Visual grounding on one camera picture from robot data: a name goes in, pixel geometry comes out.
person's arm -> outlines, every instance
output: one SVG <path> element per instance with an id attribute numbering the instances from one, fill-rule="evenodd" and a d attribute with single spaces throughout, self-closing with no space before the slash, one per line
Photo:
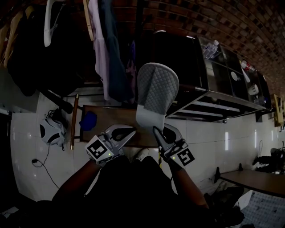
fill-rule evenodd
<path id="1" fill-rule="evenodd" d="M 96 178 L 101 167 L 94 161 L 87 162 L 73 174 L 57 191 L 53 201 L 64 201 L 70 198 L 83 197 Z"/>
<path id="2" fill-rule="evenodd" d="M 168 164 L 178 195 L 188 198 L 198 206 L 209 208 L 203 194 L 191 180 L 185 169 L 181 168 L 172 160 L 170 160 Z"/>

person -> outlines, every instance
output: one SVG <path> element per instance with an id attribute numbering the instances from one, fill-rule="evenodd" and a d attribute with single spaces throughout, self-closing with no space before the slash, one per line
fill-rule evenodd
<path id="1" fill-rule="evenodd" d="M 255 165 L 257 162 L 259 162 L 260 164 L 268 164 L 267 166 L 256 168 L 256 171 L 259 172 L 273 173 L 279 171 L 280 173 L 283 173 L 285 170 L 284 151 L 272 148 L 270 153 L 271 156 L 256 157 L 252 165 Z"/>
<path id="2" fill-rule="evenodd" d="M 205 227 L 214 224 L 205 198 L 185 169 L 170 160 L 177 194 L 157 162 L 141 150 L 133 162 L 119 156 L 104 167 L 88 161 L 57 191 L 52 202 L 40 202 L 33 211 L 34 224 L 64 222 L 64 226 L 90 227 L 119 224 L 183 224 Z M 92 182 L 99 177 L 85 195 Z"/>

clear water bottle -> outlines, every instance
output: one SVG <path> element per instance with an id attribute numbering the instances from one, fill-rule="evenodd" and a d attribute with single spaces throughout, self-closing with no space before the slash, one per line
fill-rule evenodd
<path id="1" fill-rule="evenodd" d="M 209 59 L 211 58 L 211 56 L 213 54 L 215 54 L 218 50 L 218 45 L 219 45 L 219 42 L 218 41 L 214 41 L 214 43 L 208 43 L 207 44 L 207 47 L 204 48 L 203 50 L 203 55 L 206 59 Z"/>

white tile floor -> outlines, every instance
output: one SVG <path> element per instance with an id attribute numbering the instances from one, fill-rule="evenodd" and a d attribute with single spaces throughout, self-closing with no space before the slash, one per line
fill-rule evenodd
<path id="1" fill-rule="evenodd" d="M 96 88 L 80 89 L 80 94 L 93 94 Z M 105 102 L 102 96 L 81 97 L 79 105 L 118 105 L 116 101 Z M 40 138 L 39 124 L 49 110 L 56 109 L 56 105 L 45 98 L 39 97 L 37 113 L 16 113 L 12 116 L 11 123 L 11 154 L 16 183 L 20 193 L 35 200 L 51 200 L 57 191 L 46 170 L 35 168 L 32 159 L 43 161 L 48 152 L 48 146 Z M 72 115 L 65 114 L 71 122 Z M 79 135 L 79 120 L 81 112 L 77 113 L 76 134 Z M 252 168 L 251 163 L 259 151 L 259 142 L 262 140 L 261 155 L 270 155 L 271 148 L 282 146 L 285 140 L 285 131 L 278 133 L 279 128 L 274 128 L 272 120 L 263 116 L 262 123 L 256 123 L 255 115 L 229 119 L 227 124 L 194 122 L 185 120 L 166 119 L 177 127 L 189 144 L 190 151 L 195 160 L 185 169 L 202 190 L 203 193 L 211 191 L 213 176 L 216 167 L 221 172 L 233 171 L 242 163 L 244 168 Z M 61 186 L 73 173 L 79 170 L 88 160 L 85 152 L 85 143 L 75 142 L 75 149 L 69 149 L 69 134 L 65 151 L 61 147 L 50 146 L 46 167 L 54 182 Z M 127 156 L 131 159 L 137 149 L 128 148 Z M 151 156 L 158 159 L 157 150 L 151 150 Z M 163 162 L 163 171 L 171 177 L 169 166 Z"/>

oven mitt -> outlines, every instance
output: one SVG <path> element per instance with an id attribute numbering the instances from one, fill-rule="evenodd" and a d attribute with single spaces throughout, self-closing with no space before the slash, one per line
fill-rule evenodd
<path id="1" fill-rule="evenodd" d="M 163 130 L 164 118 L 179 89 L 175 72 L 159 63 L 147 63 L 138 72 L 138 107 L 136 121 L 152 132 Z"/>

